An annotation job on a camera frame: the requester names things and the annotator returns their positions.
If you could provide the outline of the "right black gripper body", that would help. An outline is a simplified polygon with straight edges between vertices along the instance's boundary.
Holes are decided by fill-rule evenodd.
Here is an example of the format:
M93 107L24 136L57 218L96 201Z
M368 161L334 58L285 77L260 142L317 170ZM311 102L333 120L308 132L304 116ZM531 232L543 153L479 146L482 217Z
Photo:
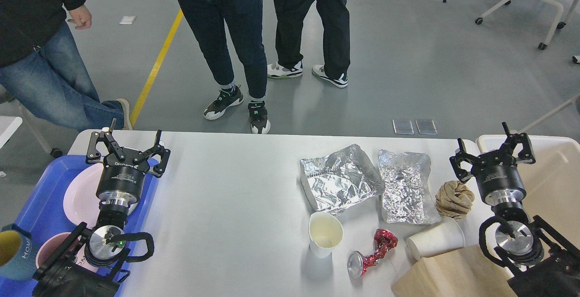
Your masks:
M522 206L526 196L522 178L513 165L474 165L473 175L476 178L481 200L488 206L501 203L514 203Z

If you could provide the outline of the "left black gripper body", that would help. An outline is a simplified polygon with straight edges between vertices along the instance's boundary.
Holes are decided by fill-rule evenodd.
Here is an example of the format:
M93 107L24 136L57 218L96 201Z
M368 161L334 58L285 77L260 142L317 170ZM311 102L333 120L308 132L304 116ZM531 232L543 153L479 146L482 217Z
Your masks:
M139 164L103 161L104 169L97 186L96 196L102 206L131 207L139 202L145 174L150 166L147 161Z

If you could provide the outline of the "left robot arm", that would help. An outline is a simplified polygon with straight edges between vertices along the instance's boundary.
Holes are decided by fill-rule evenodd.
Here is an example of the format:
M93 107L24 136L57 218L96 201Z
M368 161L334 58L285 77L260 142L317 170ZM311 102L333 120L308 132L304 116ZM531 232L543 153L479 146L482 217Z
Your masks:
M162 177L170 150L157 130L145 151L120 146L112 127L92 133L86 163L103 165L96 188L99 215L95 225L82 221L35 272L34 297L113 297L129 277L124 263L143 262L154 254L150 233L125 231L129 209L141 200L145 176Z

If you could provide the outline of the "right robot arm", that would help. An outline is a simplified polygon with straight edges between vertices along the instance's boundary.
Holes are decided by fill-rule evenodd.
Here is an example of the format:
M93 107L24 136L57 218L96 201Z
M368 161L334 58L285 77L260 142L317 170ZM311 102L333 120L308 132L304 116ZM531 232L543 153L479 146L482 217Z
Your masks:
M517 166L535 163L526 133L512 134L502 123L506 139L496 150L481 155L458 150L450 157L458 180L476 179L482 202L493 216L479 229L481 251L494 264L513 274L508 280L518 297L577 297L580 294L580 252L542 217L528 217L522 201L527 192Z

